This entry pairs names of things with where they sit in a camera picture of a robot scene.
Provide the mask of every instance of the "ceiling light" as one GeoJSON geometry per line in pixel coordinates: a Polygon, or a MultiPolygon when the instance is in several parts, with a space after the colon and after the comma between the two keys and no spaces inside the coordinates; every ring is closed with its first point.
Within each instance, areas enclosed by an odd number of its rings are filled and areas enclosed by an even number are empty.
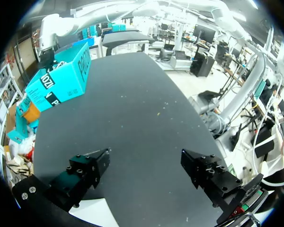
{"type": "Polygon", "coordinates": [[[235,17],[236,19],[246,21],[245,16],[243,16],[243,15],[240,14],[240,13],[231,11],[231,14],[232,14],[232,16],[235,17]]]}
{"type": "Polygon", "coordinates": [[[257,9],[257,5],[255,4],[255,2],[253,0],[248,0],[250,2],[250,4],[257,9]]]}

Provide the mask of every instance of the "computer monitor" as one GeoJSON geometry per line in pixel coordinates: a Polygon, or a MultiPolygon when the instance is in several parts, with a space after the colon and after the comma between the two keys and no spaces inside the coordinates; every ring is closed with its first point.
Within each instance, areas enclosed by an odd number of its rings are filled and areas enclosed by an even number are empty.
{"type": "Polygon", "coordinates": [[[167,30],[167,28],[168,28],[168,25],[163,24],[163,23],[161,24],[161,29],[162,29],[162,30],[167,30]]]}
{"type": "Polygon", "coordinates": [[[101,28],[107,28],[108,27],[108,23],[101,23],[101,28]]]}
{"type": "Polygon", "coordinates": [[[186,55],[184,51],[175,51],[176,59],[186,60],[186,55]]]}
{"type": "Polygon", "coordinates": [[[174,49],[175,45],[173,44],[164,44],[164,49],[168,50],[168,51],[172,51],[172,49],[174,49]]]}
{"type": "Polygon", "coordinates": [[[233,50],[232,50],[232,54],[233,54],[236,58],[239,58],[240,53],[241,53],[241,50],[237,50],[237,49],[233,49],[233,50]]]}
{"type": "Polygon", "coordinates": [[[208,27],[204,27],[202,25],[195,25],[193,36],[199,37],[200,32],[200,39],[203,39],[210,44],[213,42],[214,34],[216,33],[215,30],[212,30],[208,27]]]}

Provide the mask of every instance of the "ceiling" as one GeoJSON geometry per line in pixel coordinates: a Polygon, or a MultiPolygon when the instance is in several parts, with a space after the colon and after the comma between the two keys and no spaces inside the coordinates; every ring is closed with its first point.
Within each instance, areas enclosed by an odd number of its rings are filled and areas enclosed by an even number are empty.
{"type": "MultiPolygon", "coordinates": [[[[93,2],[103,0],[44,0],[42,10],[38,15],[48,15],[59,13],[62,17],[71,16],[70,9],[82,7],[93,2]]],[[[246,22],[237,20],[242,27],[253,37],[256,43],[265,43],[268,29],[271,24],[270,16],[265,12],[263,7],[259,6],[255,9],[248,0],[222,0],[226,3],[231,11],[243,14],[246,22]]],[[[206,17],[212,17],[211,13],[201,12],[206,17]]],[[[275,36],[278,37],[280,32],[275,28],[275,36]]]]}

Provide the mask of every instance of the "desk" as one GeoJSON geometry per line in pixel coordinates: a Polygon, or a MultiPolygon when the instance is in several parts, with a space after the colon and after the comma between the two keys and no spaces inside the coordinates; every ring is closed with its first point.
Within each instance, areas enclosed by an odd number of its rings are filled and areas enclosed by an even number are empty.
{"type": "Polygon", "coordinates": [[[106,55],[108,56],[111,55],[111,50],[113,48],[127,42],[137,41],[148,41],[150,44],[152,44],[155,40],[152,37],[141,34],[140,32],[118,32],[105,35],[102,41],[102,45],[108,48],[108,50],[106,51],[106,55]]]}
{"type": "Polygon", "coordinates": [[[182,148],[221,154],[189,101],[144,53],[93,60],[85,94],[42,112],[35,175],[48,183],[75,154],[107,147],[110,166],[85,199],[105,198],[120,227],[216,224],[221,210],[194,188],[180,157],[182,148]]]}

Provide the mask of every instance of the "workstation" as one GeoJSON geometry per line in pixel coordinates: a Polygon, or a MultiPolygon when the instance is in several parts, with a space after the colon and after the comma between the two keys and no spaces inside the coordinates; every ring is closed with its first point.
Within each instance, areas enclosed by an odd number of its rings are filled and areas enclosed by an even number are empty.
{"type": "Polygon", "coordinates": [[[284,38],[271,23],[256,43],[233,5],[205,2],[211,17],[95,2],[35,25],[34,73],[21,56],[0,70],[0,173],[22,210],[66,226],[263,223],[284,190],[284,38]]]}

